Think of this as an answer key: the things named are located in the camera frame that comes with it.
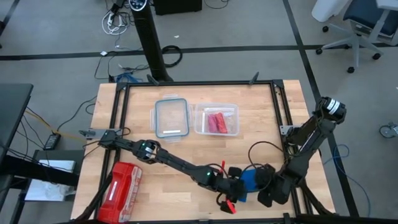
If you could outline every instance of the black metal frame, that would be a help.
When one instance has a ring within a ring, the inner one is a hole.
[[[124,90],[124,100],[121,110],[121,118],[120,118],[120,125],[119,128],[124,128],[125,120],[126,120],[126,113],[127,113],[127,106],[129,101],[129,91],[131,87],[143,87],[143,86],[201,86],[201,85],[249,85],[249,81],[215,81],[215,82],[165,82],[159,83],[159,85],[154,85],[153,83],[117,83],[116,85],[116,94],[114,97],[113,108],[112,108],[112,115],[111,115],[111,122],[109,124],[109,128],[114,128],[116,123],[116,117],[118,114],[118,106],[119,106],[119,98],[121,95],[121,91]],[[292,124],[292,117],[289,111],[289,105],[286,98],[286,93],[283,85],[283,80],[259,80],[255,81],[253,85],[269,85],[271,89],[272,95],[272,102],[274,104],[275,115],[277,118],[277,125],[282,126],[283,120],[282,115],[280,113],[279,102],[277,98],[276,90],[277,88],[280,90],[282,103],[285,109],[285,115],[287,118],[287,125]],[[286,146],[282,143],[282,148],[284,151],[288,151]],[[116,152],[115,160],[118,161],[120,156],[120,152]],[[109,165],[109,158],[110,158],[110,151],[106,150],[104,155],[104,162],[103,167],[101,170],[101,178],[99,182],[99,186],[101,187],[104,183],[106,176],[108,174],[108,165]],[[303,195],[305,207],[307,214],[312,213],[312,207],[308,201],[308,198]],[[294,207],[294,212],[296,216],[301,214],[301,208],[299,203],[299,197],[297,195],[297,190],[292,189],[292,203]],[[95,210],[95,218],[97,217],[98,210],[102,204],[102,201],[99,203]],[[285,223],[286,218],[255,218],[255,219],[232,219],[232,220],[212,220],[212,223]],[[149,222],[139,222],[139,223],[208,223],[208,220],[173,220],[173,221],[149,221]]]

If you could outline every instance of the wooden tabletop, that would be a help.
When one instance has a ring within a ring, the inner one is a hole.
[[[285,80],[285,90],[289,101],[294,124],[302,124],[308,119],[300,82]],[[109,128],[112,105],[115,95],[115,84],[102,84],[94,110],[92,128]],[[249,164],[248,149],[257,141],[270,141],[281,146],[279,127],[274,112],[269,85],[220,85],[220,86],[158,86],[132,87],[125,127],[132,133],[126,139],[156,138],[149,127],[149,111],[163,95],[176,93],[190,104],[217,102],[234,103],[239,106],[240,134],[236,137],[205,136],[194,132],[178,143],[166,143],[160,140],[162,147],[170,153],[196,165],[221,163],[229,166],[246,167]],[[123,93],[119,102],[123,102]],[[118,109],[116,124],[119,124],[121,103]],[[87,147],[91,151],[94,145]],[[283,154],[267,144],[257,145],[252,150],[253,162],[269,163],[277,170],[283,164]],[[98,148],[90,153],[81,168],[72,218],[79,216],[89,204],[98,189],[104,150]],[[148,165],[139,162],[130,152],[122,151],[121,161],[132,162],[143,170],[141,185],[131,220],[197,220],[197,219],[232,219],[232,218],[280,218],[283,213],[294,216],[291,200],[285,205],[274,203],[267,208],[257,201],[257,194],[249,194],[246,203],[236,204],[237,213],[230,215],[222,212],[216,204],[215,192],[205,190],[191,178],[166,165]],[[311,161],[306,177],[307,184],[323,205],[334,211],[330,191],[318,153]],[[302,197],[301,208],[304,211]]]

